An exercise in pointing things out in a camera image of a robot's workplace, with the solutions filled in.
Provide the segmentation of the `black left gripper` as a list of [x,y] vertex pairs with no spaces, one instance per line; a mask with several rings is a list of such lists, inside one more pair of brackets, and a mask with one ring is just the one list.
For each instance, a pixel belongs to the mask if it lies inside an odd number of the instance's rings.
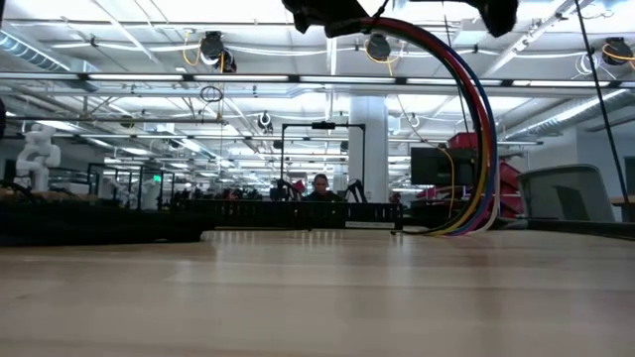
[[370,15],[357,0],[281,0],[305,34],[311,26],[322,26],[329,39],[361,32],[361,20]]

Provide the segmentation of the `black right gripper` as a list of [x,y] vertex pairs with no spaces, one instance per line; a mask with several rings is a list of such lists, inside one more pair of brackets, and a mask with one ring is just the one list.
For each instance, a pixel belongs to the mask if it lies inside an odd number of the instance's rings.
[[407,2],[457,2],[476,9],[488,31],[494,38],[510,33],[517,21],[519,0],[406,0]]

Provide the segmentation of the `black slotted cable duct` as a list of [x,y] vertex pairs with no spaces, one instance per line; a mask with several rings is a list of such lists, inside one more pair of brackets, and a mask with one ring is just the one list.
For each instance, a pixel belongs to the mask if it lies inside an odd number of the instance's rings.
[[189,199],[180,210],[213,227],[239,229],[403,228],[403,209],[392,203]]

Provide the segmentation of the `red plastic bin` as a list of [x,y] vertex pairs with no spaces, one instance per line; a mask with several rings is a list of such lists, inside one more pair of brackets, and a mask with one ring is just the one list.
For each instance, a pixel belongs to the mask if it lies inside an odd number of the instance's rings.
[[472,149],[479,147],[479,136],[476,133],[461,132],[448,140],[451,149]]

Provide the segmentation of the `white building column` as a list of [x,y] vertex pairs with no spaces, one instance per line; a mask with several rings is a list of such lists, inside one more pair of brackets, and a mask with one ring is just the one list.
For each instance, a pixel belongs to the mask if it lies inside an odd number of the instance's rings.
[[348,177],[363,181],[369,202],[388,202],[388,108],[386,96],[349,100]]

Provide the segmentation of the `black monitor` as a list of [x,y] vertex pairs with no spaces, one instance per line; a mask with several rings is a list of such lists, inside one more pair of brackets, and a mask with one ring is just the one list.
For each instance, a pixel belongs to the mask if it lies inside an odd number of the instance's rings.
[[472,185],[476,155],[468,149],[412,148],[411,184]]

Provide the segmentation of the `red bin rack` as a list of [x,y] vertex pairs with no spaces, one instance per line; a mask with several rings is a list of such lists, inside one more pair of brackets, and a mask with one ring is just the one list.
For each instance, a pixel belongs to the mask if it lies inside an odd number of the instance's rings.
[[519,193],[518,170],[501,161],[500,172],[500,214],[504,218],[515,218],[523,213],[522,199]]

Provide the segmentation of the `person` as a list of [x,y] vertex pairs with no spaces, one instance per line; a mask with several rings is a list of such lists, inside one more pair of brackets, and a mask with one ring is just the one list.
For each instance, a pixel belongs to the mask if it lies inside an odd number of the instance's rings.
[[304,201],[342,201],[342,198],[328,189],[328,179],[324,174],[317,174],[313,182],[314,190],[304,198]]

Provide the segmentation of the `overhead light bar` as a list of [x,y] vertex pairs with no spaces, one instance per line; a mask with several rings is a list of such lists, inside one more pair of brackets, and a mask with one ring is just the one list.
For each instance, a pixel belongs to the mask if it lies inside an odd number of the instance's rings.
[[[450,86],[452,78],[441,77],[392,77],[346,75],[297,75],[297,74],[134,74],[134,73],[73,73],[73,72],[0,72],[0,79],[7,80],[82,80],[82,81],[144,81],[144,82],[241,82],[241,83],[315,83],[315,84],[382,84],[382,85],[431,85]],[[591,88],[592,80],[541,80],[541,79],[481,79],[483,86],[541,87],[541,88]],[[635,81],[601,80],[600,88],[635,89]]]

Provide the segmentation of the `black station frame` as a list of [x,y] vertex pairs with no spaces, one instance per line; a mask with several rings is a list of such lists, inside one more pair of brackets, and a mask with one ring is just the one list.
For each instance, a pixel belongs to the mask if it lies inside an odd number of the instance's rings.
[[338,124],[330,121],[319,121],[309,123],[288,124],[283,123],[281,129],[281,155],[280,155],[280,180],[284,179],[284,162],[285,162],[285,132],[289,127],[309,127],[312,130],[333,130],[336,128],[357,128],[362,132],[362,174],[361,179],[357,179],[354,183],[351,183],[347,187],[347,191],[353,194],[357,203],[367,203],[367,197],[364,191],[365,184],[365,169],[366,169],[366,125],[365,124]]

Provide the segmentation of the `silver spiral ceiling duct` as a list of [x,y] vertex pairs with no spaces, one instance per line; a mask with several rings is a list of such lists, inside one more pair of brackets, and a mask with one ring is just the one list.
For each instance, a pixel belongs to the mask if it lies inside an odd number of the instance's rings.
[[635,105],[635,89],[619,89],[585,99],[572,99],[524,122],[505,130],[504,141],[517,141],[526,137],[542,137],[588,121],[602,114]]

